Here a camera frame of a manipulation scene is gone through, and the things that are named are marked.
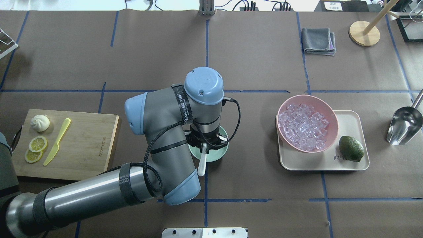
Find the gray table surface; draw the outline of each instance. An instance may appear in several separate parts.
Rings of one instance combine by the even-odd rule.
[[[396,109],[423,88],[423,44],[405,43],[396,22],[376,25],[362,47],[350,25],[376,13],[197,11],[0,11],[19,48],[0,60],[0,131],[11,143],[28,109],[117,114],[110,167],[141,159],[144,136],[124,114],[126,99],[183,82],[209,66],[237,99],[242,119],[229,150],[208,163],[195,202],[150,200],[51,231],[52,237],[160,237],[168,227],[247,227],[250,237],[422,237],[423,137],[385,140]],[[301,28],[330,28],[335,56],[304,54]],[[311,94],[361,118],[370,167],[361,172],[293,172],[278,157],[274,118],[289,97]],[[221,125],[231,134],[236,106]],[[24,192],[70,183],[20,177]]]

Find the knife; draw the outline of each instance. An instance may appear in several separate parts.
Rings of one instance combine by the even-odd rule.
[[[44,166],[47,166],[53,158],[56,156],[57,151],[59,151],[59,142],[62,139],[63,135],[65,134],[66,130],[68,129],[69,125],[71,123],[71,120],[69,118],[66,118],[63,121],[62,127],[60,128],[59,135],[57,136],[56,142],[53,145],[52,150],[50,150],[49,155],[47,156],[47,159],[44,161]]]

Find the cutting board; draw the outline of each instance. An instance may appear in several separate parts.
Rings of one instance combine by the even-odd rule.
[[[36,115],[46,115],[50,120],[47,130],[36,132],[31,129],[31,119]],[[47,166],[43,166],[65,118],[70,118],[71,124],[59,143],[59,151]],[[106,171],[118,122],[117,115],[30,109],[12,155],[16,174],[84,180]],[[44,136],[47,139],[47,148],[44,149],[40,160],[28,163],[25,161],[25,152],[28,150],[29,142],[37,136]]]

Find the green bowl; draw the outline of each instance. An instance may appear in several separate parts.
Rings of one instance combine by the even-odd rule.
[[[219,127],[219,133],[221,135],[228,136],[228,134],[226,133],[225,129],[223,127],[221,127],[221,126]],[[191,154],[194,157],[196,157],[197,159],[200,159],[201,158],[200,149],[197,148],[197,147],[192,147],[190,145],[189,145],[189,147],[190,147]],[[212,150],[210,150],[209,151],[209,154],[207,155],[206,162],[213,162],[213,161],[216,161],[216,160],[222,158],[225,155],[226,151],[228,150],[228,147],[229,147],[229,143],[225,147],[223,147],[221,149],[218,149],[218,150],[213,150],[212,149]]]

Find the green fruit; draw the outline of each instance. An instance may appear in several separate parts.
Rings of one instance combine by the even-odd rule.
[[[349,161],[360,162],[364,156],[363,145],[351,136],[342,136],[339,139],[339,151]]]

